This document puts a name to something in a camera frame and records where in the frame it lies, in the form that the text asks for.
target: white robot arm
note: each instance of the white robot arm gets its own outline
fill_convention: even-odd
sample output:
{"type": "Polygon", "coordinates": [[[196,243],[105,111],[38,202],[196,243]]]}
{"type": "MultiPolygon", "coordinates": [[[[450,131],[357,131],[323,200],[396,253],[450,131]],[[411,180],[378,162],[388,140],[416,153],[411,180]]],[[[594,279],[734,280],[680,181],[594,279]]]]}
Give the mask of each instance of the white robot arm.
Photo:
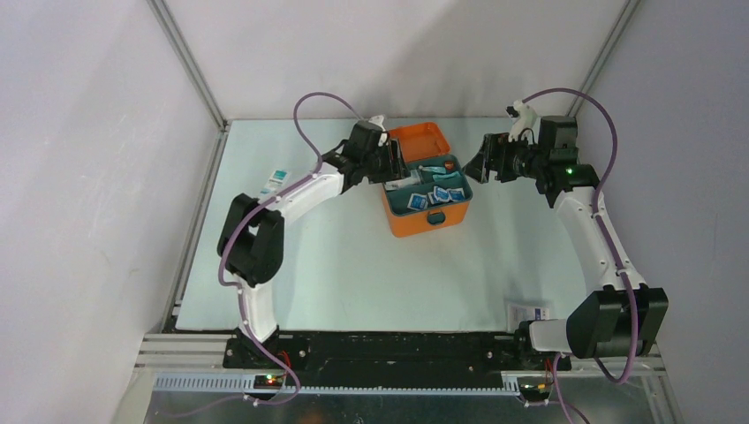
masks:
{"type": "MultiPolygon", "coordinates": [[[[382,121],[381,116],[359,121],[349,139],[322,156],[322,166],[311,179],[276,198],[251,219],[231,247],[226,268],[241,283],[241,298],[247,312],[246,325],[239,327],[243,332],[248,327],[261,343],[277,329],[272,279],[283,261],[284,226],[293,224],[327,199],[345,193],[363,178],[370,183],[382,183],[409,175],[400,144],[390,139],[382,121]]],[[[246,194],[232,201],[218,243],[219,255],[238,224],[258,204],[258,199],[246,194]]]]}
{"type": "Polygon", "coordinates": [[[535,112],[522,102],[516,102],[508,112],[517,118],[511,131],[486,134],[464,173],[482,184],[489,181],[490,171],[503,183],[533,178],[570,236],[588,293],[567,319],[524,322],[516,336],[534,351],[571,352],[578,358],[626,356],[635,336],[636,354],[647,354],[668,308],[668,298],[663,289],[647,287],[632,266],[602,195],[597,197],[598,208],[593,208],[599,179],[592,166],[578,161],[577,121],[574,117],[543,117],[538,140],[529,144],[523,134],[537,118],[535,112]],[[637,300],[637,334],[632,334],[631,303],[623,273],[637,300]]]}

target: white label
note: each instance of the white label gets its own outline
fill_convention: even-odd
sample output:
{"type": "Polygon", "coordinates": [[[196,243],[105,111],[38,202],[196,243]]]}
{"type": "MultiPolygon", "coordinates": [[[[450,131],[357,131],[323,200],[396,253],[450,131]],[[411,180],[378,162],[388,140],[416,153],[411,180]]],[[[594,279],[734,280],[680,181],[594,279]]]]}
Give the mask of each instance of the white label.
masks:
{"type": "Polygon", "coordinates": [[[273,173],[270,174],[270,178],[268,178],[268,182],[265,183],[265,186],[260,190],[260,196],[277,192],[278,189],[284,185],[284,181],[288,178],[289,172],[285,170],[273,171],[273,173]]]}
{"type": "Polygon", "coordinates": [[[547,320],[550,317],[547,307],[526,307],[514,303],[507,304],[507,330],[512,332],[523,321],[547,320]]]}

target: label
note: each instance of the label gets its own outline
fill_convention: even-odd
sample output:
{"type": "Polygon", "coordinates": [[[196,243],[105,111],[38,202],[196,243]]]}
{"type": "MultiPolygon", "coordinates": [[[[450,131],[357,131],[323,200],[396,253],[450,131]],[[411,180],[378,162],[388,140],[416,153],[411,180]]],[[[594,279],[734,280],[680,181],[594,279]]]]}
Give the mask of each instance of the label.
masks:
{"type": "Polygon", "coordinates": [[[526,307],[514,303],[507,304],[507,330],[512,332],[523,321],[547,320],[551,315],[547,307],[526,307]]]}
{"type": "Polygon", "coordinates": [[[265,186],[260,190],[260,196],[277,192],[278,189],[284,185],[284,181],[288,179],[288,177],[289,172],[286,172],[285,170],[273,171],[273,173],[270,174],[270,178],[268,178],[268,182],[265,183],[265,186]]]}

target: orange toolbox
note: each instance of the orange toolbox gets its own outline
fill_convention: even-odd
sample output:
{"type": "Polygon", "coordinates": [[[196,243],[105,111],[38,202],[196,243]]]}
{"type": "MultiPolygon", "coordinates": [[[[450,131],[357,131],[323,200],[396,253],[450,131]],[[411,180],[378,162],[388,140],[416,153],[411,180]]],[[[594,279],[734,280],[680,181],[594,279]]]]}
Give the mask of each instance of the orange toolbox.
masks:
{"type": "Polygon", "coordinates": [[[446,171],[447,175],[458,173],[452,178],[435,181],[435,176],[442,174],[419,170],[420,184],[391,191],[385,189],[386,185],[382,185],[382,203],[393,235],[412,236],[463,222],[473,192],[463,175],[458,159],[450,155],[450,144],[437,124],[426,122],[402,126],[390,130],[390,137],[400,141],[403,158],[409,170],[419,170],[420,166],[445,167],[446,163],[452,163],[452,169],[446,171]],[[435,190],[435,186],[446,190],[463,189],[465,199],[436,204],[428,201],[427,207],[423,210],[409,208],[412,194],[427,195],[435,190]]]}

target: black joint housing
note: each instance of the black joint housing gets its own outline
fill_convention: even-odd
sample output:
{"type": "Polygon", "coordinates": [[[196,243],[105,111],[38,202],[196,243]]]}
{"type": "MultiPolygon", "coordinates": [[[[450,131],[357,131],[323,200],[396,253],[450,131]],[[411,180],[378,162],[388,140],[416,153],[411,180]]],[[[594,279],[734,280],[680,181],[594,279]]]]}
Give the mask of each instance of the black joint housing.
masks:
{"type": "MultiPolygon", "coordinates": [[[[223,255],[223,250],[239,223],[258,205],[258,199],[244,193],[231,201],[221,238],[218,240],[219,256],[223,255]]],[[[256,227],[257,234],[252,234],[247,226],[242,229],[229,252],[226,269],[244,278],[250,287],[255,287],[266,283],[281,268],[284,260],[284,217],[277,210],[269,211],[264,208],[250,219],[248,225],[256,227]]]]}
{"type": "MultiPolygon", "coordinates": [[[[636,355],[650,352],[669,308],[661,289],[641,284],[635,290],[639,320],[636,355]]],[[[632,340],[632,316],[626,291],[606,286],[590,293],[567,318],[567,342],[581,359],[627,356],[632,340]]]]}

